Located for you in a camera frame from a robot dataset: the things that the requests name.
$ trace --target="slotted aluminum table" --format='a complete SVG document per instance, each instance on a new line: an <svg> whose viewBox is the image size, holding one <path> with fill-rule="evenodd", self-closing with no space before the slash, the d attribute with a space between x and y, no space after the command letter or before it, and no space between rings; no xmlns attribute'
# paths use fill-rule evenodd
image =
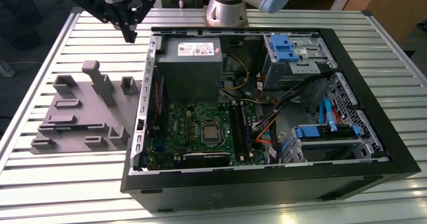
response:
<svg viewBox="0 0 427 224"><path fill-rule="evenodd" d="M148 213L121 194L125 152L33 155L31 141L45 116L59 74L76 81L84 60L99 60L112 81L143 78L151 26L203 26L203 10L153 9L135 44L87 12L72 13L0 142L0 221L16 223L402 223L427 221L426 77L372 17L360 12L248 11L252 27L334 28L423 172L356 196L328 202Z"/></svg>

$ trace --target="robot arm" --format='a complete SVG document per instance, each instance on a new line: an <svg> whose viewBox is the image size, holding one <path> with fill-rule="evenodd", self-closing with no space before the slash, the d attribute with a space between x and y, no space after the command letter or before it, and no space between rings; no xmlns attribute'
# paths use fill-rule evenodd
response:
<svg viewBox="0 0 427 224"><path fill-rule="evenodd" d="M212 27L243 27L247 24L247 6L251 4L267 13L278 12L290 0L211 0L205 21Z"/></svg>
<svg viewBox="0 0 427 224"><path fill-rule="evenodd" d="M136 25L144 20L156 0L139 0L136 9L131 8L132 0L72 0L103 23L111 22L121 31L127 43L135 43Z"/></svg>
<svg viewBox="0 0 427 224"><path fill-rule="evenodd" d="M132 0L72 0L103 23L111 22L121 30L127 43L135 43L136 25L144 20L156 0L137 0L140 6L131 8ZM205 20L212 27L243 27L247 24L246 2L263 12L278 12L288 0L211 0Z"/></svg>

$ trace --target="floor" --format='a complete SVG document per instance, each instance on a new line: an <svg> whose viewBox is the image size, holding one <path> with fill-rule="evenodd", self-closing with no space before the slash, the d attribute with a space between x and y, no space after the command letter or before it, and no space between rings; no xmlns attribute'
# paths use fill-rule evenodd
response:
<svg viewBox="0 0 427 224"><path fill-rule="evenodd" d="M184 1L188 3L188 7L195 6L195 2L192 0ZM203 1L204 0L199 0L199 7L203 6ZM36 63L43 63L63 28L71 9L75 6L69 0L64 0L61 3L57 3L56 0L33 0L33 2L36 3L43 16L43 20L35 25L41 37L40 45L31 50L17 51L11 47L5 40L0 38L0 58L8 63L16 63L12 65L16 70L16 76L13 78L0 76L0 135L8 127L8 117L15 115L27 90L37 74L40 64ZM173 0L163 0L163 6L168 8L177 7L177 2ZM427 31L423 31L420 26L414 29L402 44L402 48L404 51L415 51L411 59L423 74L427 75Z"/></svg>

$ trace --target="label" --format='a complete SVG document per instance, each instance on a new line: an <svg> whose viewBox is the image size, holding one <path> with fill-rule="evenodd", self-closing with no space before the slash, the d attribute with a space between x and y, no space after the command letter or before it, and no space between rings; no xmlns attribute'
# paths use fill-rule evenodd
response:
<svg viewBox="0 0 427 224"><path fill-rule="evenodd" d="M260 90L260 91L263 90L263 83L259 82L259 81L256 82L256 88L258 88L258 90Z"/></svg>
<svg viewBox="0 0 427 224"><path fill-rule="evenodd" d="M179 56L213 56L213 42L181 42L177 45Z"/></svg>
<svg viewBox="0 0 427 224"><path fill-rule="evenodd" d="M306 48L303 48L303 49L295 49L295 53L296 53L296 54L307 54L307 50L306 50Z"/></svg>
<svg viewBox="0 0 427 224"><path fill-rule="evenodd" d="M275 150L272 147L270 147L268 153L271 154L271 156L272 156L274 158L276 158L278 152L276 152L276 150Z"/></svg>

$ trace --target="wire bundle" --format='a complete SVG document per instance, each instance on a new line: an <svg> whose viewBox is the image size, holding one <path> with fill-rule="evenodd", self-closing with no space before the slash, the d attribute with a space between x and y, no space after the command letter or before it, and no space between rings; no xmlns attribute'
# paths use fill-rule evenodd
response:
<svg viewBox="0 0 427 224"><path fill-rule="evenodd" d="M300 83L298 83L294 87L291 87L286 93L282 95L280 99L276 101L271 113L267 116L267 118L262 119L258 123L254 124L254 127L258 128L260 127L264 123L268 122L266 128L262 130L260 134L256 137L256 142L264 142L268 143L267 140L262 140L262 136L263 133L267 131L267 129L270 128L270 126L274 124L274 122L278 119L279 116L279 112L282 111L283 107L286 106L286 104L295 98L298 97L303 90L306 89L306 87L308 86L308 84L318 80L318 79L323 79L323 78L328 78L335 72L334 71L328 71L322 73L320 75L312 75L308 78L306 78Z"/></svg>

